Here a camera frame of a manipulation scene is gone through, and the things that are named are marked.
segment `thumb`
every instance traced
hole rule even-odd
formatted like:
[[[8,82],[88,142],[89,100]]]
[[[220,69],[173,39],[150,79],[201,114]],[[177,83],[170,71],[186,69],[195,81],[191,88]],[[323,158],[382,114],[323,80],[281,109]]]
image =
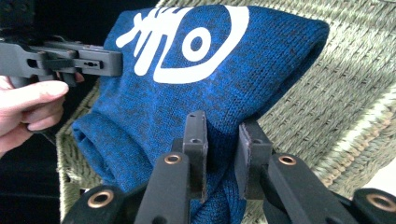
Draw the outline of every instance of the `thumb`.
[[[64,96],[69,87],[62,81],[44,81],[18,89],[1,91],[0,108],[6,111],[23,111],[33,105],[43,104]]]

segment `white circle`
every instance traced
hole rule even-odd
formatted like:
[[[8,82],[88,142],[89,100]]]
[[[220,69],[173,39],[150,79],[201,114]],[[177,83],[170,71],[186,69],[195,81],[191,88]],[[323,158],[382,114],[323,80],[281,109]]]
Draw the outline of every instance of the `white circle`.
[[[202,45],[198,50],[193,50],[191,49],[191,43],[197,37],[201,38]],[[193,29],[186,35],[186,38],[183,40],[183,45],[181,46],[184,57],[186,57],[190,62],[198,62],[202,60],[210,49],[212,41],[211,38],[212,37],[206,28],[198,27]]]

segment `wicker material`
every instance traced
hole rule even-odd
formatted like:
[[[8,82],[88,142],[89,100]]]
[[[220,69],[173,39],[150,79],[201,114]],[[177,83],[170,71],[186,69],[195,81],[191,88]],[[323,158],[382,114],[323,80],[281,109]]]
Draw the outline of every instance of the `wicker material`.
[[[260,120],[276,150],[299,156],[347,197],[396,157],[396,4],[382,1],[175,1],[159,7],[225,4],[271,7],[331,26],[328,44],[305,76]],[[93,89],[58,133],[62,216],[100,179],[79,154],[70,123],[89,111]],[[263,222],[248,202],[246,223]]]

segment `black background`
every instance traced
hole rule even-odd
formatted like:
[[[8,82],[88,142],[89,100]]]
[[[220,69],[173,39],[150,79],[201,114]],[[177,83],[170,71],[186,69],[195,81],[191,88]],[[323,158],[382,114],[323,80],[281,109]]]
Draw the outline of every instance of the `black background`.
[[[86,44],[103,45],[120,13],[154,7],[157,1],[36,0],[35,27]],[[91,89],[96,77],[71,88],[57,132]],[[0,160],[0,223],[59,223],[59,178],[56,149],[35,134]]]

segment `blue towel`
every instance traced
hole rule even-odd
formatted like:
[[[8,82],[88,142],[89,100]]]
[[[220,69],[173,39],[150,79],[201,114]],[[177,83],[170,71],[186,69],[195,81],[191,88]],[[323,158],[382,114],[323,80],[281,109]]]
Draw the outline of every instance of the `blue towel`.
[[[233,174],[238,124],[276,103],[328,32],[323,21],[264,7],[123,12],[105,43],[123,53],[123,75],[100,78],[92,112],[73,124],[78,147],[105,184],[129,191],[183,136],[187,114],[204,110],[208,201],[191,202],[191,221],[239,223],[246,202]]]

